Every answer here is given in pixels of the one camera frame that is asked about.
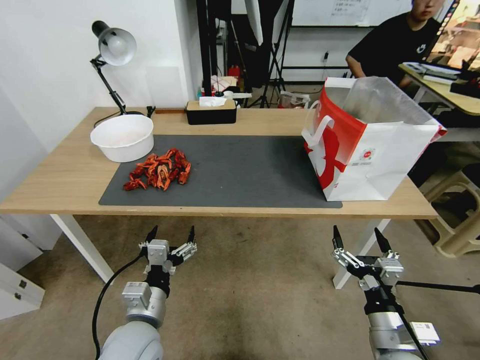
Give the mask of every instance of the computer monitor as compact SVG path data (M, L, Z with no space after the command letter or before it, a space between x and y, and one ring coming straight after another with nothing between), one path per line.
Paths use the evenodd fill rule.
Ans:
M430 51L427 64L460 70L480 68L480 0L454 0L448 9Z

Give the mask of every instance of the white plastic basin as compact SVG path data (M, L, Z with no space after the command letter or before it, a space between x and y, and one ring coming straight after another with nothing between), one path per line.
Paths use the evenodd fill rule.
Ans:
M154 123L143 115L120 115L105 120L90 133L90 140L107 158L126 163L147 155L154 147Z

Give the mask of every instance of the beige plastic stool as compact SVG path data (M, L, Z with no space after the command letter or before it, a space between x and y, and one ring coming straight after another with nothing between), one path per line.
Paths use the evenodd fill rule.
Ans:
M471 251L480 251L480 240L477 239L480 235L479 183L480 163L465 166L461 171L448 177L425 194L426 199L432 203L449 188L459 186L468 191L476 201L476 210L471 211L468 218L455 229L451 228L440 216L429 220L440 235L434 246L446 257L456 258Z

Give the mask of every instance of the desk lamp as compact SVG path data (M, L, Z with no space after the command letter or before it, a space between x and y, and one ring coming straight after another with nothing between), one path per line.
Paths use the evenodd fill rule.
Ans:
M135 38L128 31L116 27L109 27L103 21L95 21L91 25L91 30L98 38L98 49L100 54L90 60L90 63L98 72L98 75L108 89L111 98L120 108L120 114L143 115L138 111L126 111L126 105L124 101L116 91L112 90L107 79L105 79L104 75L102 74L102 67L105 64L121 66L129 63L130 60L132 60L135 52L137 51L137 43L135 42Z

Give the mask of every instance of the red and white bag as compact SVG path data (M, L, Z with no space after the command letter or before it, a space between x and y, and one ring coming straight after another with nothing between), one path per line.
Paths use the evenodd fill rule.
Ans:
M329 77L317 104L301 134L328 201L388 200L447 133L385 77Z

